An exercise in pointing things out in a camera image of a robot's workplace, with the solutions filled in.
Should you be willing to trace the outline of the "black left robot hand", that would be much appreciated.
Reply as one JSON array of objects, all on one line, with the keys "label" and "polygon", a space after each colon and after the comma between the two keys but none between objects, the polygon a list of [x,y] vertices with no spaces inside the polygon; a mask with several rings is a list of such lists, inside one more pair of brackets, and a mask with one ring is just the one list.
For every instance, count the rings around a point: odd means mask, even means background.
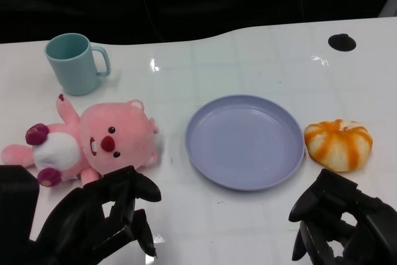
[{"label": "black left robot hand", "polygon": [[35,243],[34,264],[99,264],[137,241],[156,256],[146,212],[135,201],[159,202],[159,187],[133,166],[73,189],[51,212]]}]

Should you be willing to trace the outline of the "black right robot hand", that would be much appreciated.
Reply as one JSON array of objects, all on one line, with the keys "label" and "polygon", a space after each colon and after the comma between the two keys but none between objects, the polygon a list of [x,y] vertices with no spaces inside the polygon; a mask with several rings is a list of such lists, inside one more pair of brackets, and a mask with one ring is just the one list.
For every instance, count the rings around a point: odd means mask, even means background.
[{"label": "black right robot hand", "polygon": [[300,224],[292,259],[313,264],[396,264],[396,210],[328,169],[293,206]]}]

